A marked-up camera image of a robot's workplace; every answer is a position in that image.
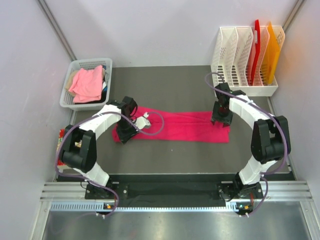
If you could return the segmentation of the magenta t shirt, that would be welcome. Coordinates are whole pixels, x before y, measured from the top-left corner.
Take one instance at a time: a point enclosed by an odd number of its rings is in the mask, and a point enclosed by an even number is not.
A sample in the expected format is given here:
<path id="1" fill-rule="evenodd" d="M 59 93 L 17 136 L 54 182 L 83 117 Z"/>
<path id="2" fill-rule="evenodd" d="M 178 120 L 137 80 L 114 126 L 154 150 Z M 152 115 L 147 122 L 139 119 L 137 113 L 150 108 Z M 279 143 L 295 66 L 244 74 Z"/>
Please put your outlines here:
<path id="1" fill-rule="evenodd" d="M 215 125 L 211 122 L 211 111 L 191 112 L 168 112 L 153 108 L 139 106 L 136 117 L 142 116 L 145 112 L 149 114 L 150 128 L 145 128 L 148 133 L 155 133 L 162 126 L 161 118 L 155 114 L 159 113 L 164 119 L 164 128 L 156 135 L 145 135 L 138 133 L 133 140 L 163 140 L 163 141 L 184 141 L 203 143 L 228 143 L 230 141 L 230 127 L 223 127 L 222 123 Z"/>

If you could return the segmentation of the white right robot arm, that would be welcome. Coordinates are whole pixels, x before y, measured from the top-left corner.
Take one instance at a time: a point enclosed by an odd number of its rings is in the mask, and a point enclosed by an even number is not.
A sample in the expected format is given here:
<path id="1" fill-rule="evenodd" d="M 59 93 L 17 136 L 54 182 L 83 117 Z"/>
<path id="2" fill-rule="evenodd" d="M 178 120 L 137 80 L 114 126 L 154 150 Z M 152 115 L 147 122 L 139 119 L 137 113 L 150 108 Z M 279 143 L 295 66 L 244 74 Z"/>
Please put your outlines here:
<path id="1" fill-rule="evenodd" d="M 238 115 L 252 129 L 251 157 L 245 167 L 234 177 L 231 187 L 220 190 L 222 197 L 230 201 L 234 197 L 245 198 L 258 187 L 267 170 L 291 151 L 288 120 L 273 116 L 258 107 L 241 90 L 232 91 L 228 83 L 215 88 L 215 101 L 211 122 L 231 125 L 233 115 Z"/>

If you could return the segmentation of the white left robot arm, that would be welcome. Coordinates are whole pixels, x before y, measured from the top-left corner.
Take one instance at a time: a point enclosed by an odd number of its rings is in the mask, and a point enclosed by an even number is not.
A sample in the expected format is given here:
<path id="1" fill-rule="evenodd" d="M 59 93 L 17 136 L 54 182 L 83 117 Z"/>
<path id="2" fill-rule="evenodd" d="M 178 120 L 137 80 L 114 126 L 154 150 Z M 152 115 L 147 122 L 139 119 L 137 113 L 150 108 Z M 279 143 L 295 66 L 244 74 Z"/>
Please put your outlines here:
<path id="1" fill-rule="evenodd" d="M 138 134 L 134 127 L 133 114 L 138 109 L 132 97 L 125 96 L 122 101 L 111 100 L 90 119 L 72 129 L 65 128 L 63 144 L 58 159 L 80 173 L 96 186 L 102 198 L 109 198 L 114 191 L 110 176 L 97 163 L 97 139 L 109 127 L 116 125 L 116 134 L 121 143 Z"/>

